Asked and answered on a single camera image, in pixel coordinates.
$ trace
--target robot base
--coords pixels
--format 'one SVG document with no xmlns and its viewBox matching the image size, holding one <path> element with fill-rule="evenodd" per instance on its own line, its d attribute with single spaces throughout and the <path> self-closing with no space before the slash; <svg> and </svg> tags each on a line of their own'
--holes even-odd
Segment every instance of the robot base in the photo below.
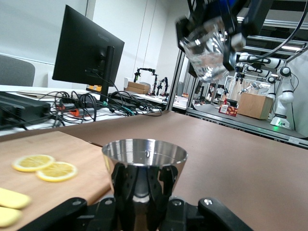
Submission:
<svg viewBox="0 0 308 231">
<path fill-rule="evenodd" d="M 290 123 L 287 121 L 287 119 L 280 118 L 280 117 L 274 117 L 270 123 L 271 125 L 282 127 L 282 128 L 288 128 L 290 129 Z"/>
</svg>

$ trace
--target bolt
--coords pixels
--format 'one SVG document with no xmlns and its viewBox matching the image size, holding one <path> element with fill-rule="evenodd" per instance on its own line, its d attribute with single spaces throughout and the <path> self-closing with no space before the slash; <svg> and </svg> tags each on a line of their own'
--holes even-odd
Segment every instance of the bolt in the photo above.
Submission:
<svg viewBox="0 0 308 231">
<path fill-rule="evenodd" d="M 212 205 L 213 202 L 211 200 L 205 199 L 204 203 L 206 203 L 206 205 Z"/>
</svg>

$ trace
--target butter slice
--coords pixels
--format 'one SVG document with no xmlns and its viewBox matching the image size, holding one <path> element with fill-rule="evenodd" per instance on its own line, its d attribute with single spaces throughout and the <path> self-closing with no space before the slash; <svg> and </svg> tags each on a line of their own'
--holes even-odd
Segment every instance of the butter slice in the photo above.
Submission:
<svg viewBox="0 0 308 231">
<path fill-rule="evenodd" d="M 21 209 L 31 202 L 27 195 L 0 188 L 0 206 Z"/>
<path fill-rule="evenodd" d="M 17 209 L 0 207 L 0 227 L 13 225 L 22 216 L 22 212 Z"/>
</svg>

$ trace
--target red box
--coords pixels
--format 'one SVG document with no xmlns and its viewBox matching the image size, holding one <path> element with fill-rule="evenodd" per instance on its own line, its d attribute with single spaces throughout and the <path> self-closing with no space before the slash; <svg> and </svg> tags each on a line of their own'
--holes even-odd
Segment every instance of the red box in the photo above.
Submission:
<svg viewBox="0 0 308 231">
<path fill-rule="evenodd" d="M 230 116 L 236 116 L 237 108 L 222 104 L 218 110 L 219 113 L 223 113 Z"/>
</svg>

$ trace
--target brown table surface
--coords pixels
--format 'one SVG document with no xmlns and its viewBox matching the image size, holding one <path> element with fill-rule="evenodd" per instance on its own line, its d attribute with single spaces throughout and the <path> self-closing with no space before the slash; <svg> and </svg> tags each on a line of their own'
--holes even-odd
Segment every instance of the brown table surface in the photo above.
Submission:
<svg viewBox="0 0 308 231">
<path fill-rule="evenodd" d="M 173 112 L 57 130 L 101 145 L 128 138 L 174 143 L 189 154 L 174 195 L 194 205 L 215 197 L 257 231 L 308 229 L 308 150 Z"/>
</svg>

